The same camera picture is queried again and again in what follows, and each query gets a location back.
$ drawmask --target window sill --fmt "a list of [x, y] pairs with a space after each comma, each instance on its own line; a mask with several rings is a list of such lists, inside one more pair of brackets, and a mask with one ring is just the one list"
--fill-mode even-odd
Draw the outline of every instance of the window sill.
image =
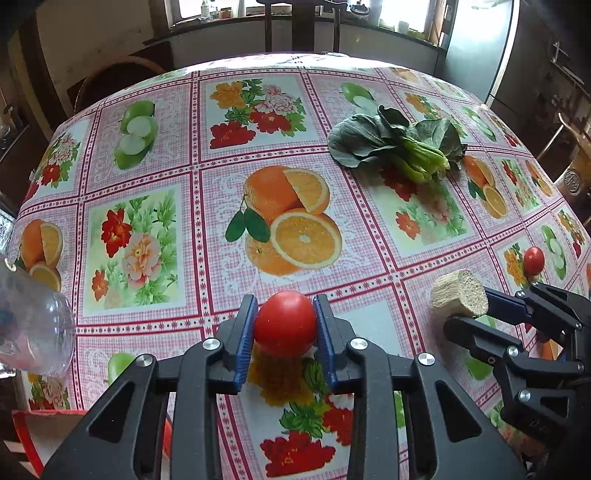
[[[217, 20], [210, 20], [208, 22], [201, 22], [197, 19], [187, 20], [187, 21], [183, 21], [181, 23], [178, 23], [178, 24], [172, 26], [170, 29], [170, 32], [167, 33], [166, 35], [161, 35], [159, 37], [154, 37], [154, 38], [151, 38], [150, 40], [144, 41], [144, 45], [148, 46], [148, 45], [157, 43], [159, 41], [166, 40], [171, 37], [176, 37], [177, 35], [181, 35], [183, 33], [192, 32], [194, 30], [201, 30], [202, 28], [214, 27], [214, 26], [220, 25], [220, 24], [228, 24], [229, 25], [229, 24], [242, 23], [242, 22], [262, 21], [264, 19], [264, 17], [265, 17], [265, 15], [262, 14], [262, 15], [247, 15], [246, 17], [237, 17], [237, 18], [221, 18], [221, 19], [217, 19]], [[272, 19], [273, 20], [290, 20], [291, 15], [273, 15]], [[315, 20], [317, 22], [329, 22], [329, 23], [333, 22], [332, 18], [325, 18], [325, 17], [316, 17]], [[367, 23], [367, 21], [365, 21], [365, 20], [349, 20], [349, 19], [347, 19], [347, 20], [341, 20], [340, 23], [341, 23], [341, 25], [350, 25], [353, 27], [367, 28], [369, 30], [376, 30], [379, 32], [387, 33], [389, 35], [394, 35], [395, 37], [400, 37], [400, 38], [404, 38], [406, 40], [410, 40], [415, 43], [419, 43], [419, 44], [424, 45], [426, 47], [434, 48], [435, 50], [438, 50], [438, 51], [442, 50], [441, 47], [435, 46], [426, 40], [419, 40], [418, 38], [414, 38], [409, 35], [402, 35], [401, 33], [398, 33], [391, 28], [378, 27], [376, 25], [369, 25]]]

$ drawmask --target printed yellow flower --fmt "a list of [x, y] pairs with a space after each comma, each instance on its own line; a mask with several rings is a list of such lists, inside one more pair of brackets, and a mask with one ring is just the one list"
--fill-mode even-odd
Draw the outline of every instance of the printed yellow flower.
[[292, 401], [300, 405], [314, 401], [314, 394], [304, 380], [301, 358], [275, 358], [254, 345], [248, 381], [262, 388], [261, 397], [271, 407], [282, 407]]
[[523, 273], [523, 268], [517, 260], [517, 255], [512, 249], [506, 250], [504, 255], [507, 261], [507, 273], [513, 277], [517, 285], [525, 287], [527, 285], [527, 279]]
[[427, 113], [427, 108], [423, 105], [423, 100], [420, 95], [414, 93], [406, 94], [407, 102], [417, 109], [420, 113]]
[[242, 99], [241, 93], [241, 82], [232, 82], [231, 85], [229, 83], [218, 83], [216, 85], [216, 91], [209, 98], [217, 100], [217, 106], [220, 108], [244, 108], [246, 104]]

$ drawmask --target printed orange slice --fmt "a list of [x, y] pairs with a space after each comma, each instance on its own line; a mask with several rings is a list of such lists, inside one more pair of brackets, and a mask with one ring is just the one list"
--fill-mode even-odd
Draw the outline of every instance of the printed orange slice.
[[45, 262], [50, 268], [55, 268], [60, 261], [63, 237], [60, 228], [55, 223], [45, 222], [41, 224], [41, 241]]
[[312, 215], [303, 208], [282, 213], [273, 221], [271, 243], [292, 265], [314, 269], [335, 263], [343, 247], [339, 227], [328, 215]]
[[330, 201], [330, 191], [320, 175], [305, 168], [287, 168], [283, 173], [306, 212], [318, 214], [326, 210]]
[[484, 193], [484, 196], [486, 197], [486, 201], [483, 202], [483, 204], [488, 213], [494, 218], [503, 218], [507, 215], [505, 199], [496, 188], [493, 188], [490, 185], [484, 185], [482, 193]]
[[35, 280], [44, 283], [55, 291], [61, 290], [61, 277], [55, 268], [48, 267], [45, 262], [39, 262], [33, 265], [29, 275]]
[[27, 271], [36, 263], [45, 260], [43, 255], [43, 240], [41, 225], [43, 220], [35, 219], [30, 222], [21, 235], [21, 258]]

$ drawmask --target floral tablecloth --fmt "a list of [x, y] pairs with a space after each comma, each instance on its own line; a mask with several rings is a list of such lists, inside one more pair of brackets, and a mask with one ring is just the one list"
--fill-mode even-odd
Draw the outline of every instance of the floral tablecloth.
[[[387, 164], [341, 168], [328, 132], [379, 104], [415, 121], [450, 119], [469, 145], [463, 170], [426, 187]], [[293, 289], [326, 293], [358, 335], [389, 353], [435, 354], [510, 435], [490, 366], [431, 321], [430, 287], [468, 268], [514, 293], [527, 285], [523, 253], [537, 245], [542, 280], [587, 296], [589, 242], [521, 141], [442, 80], [312, 54], [170, 72], [76, 115], [41, 160], [9, 255], [70, 299], [77, 340], [66, 380], [26, 377], [29, 403], [88, 409], [108, 386], [114, 354], [179, 355], [214, 335], [244, 294], [261, 303]], [[535, 350], [533, 329], [481, 321]], [[273, 366], [255, 350], [241, 394], [219, 397], [225, 477], [343, 476], [352, 406], [329, 394], [311, 355]]]

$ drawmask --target red tomato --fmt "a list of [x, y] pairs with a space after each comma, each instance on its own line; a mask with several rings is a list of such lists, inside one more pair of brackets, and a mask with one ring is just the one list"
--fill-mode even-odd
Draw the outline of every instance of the red tomato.
[[539, 247], [529, 247], [523, 255], [523, 270], [528, 277], [535, 277], [544, 269], [544, 252]]
[[255, 319], [254, 336], [261, 350], [269, 355], [286, 358], [304, 355], [316, 339], [312, 302], [296, 291], [275, 293]]

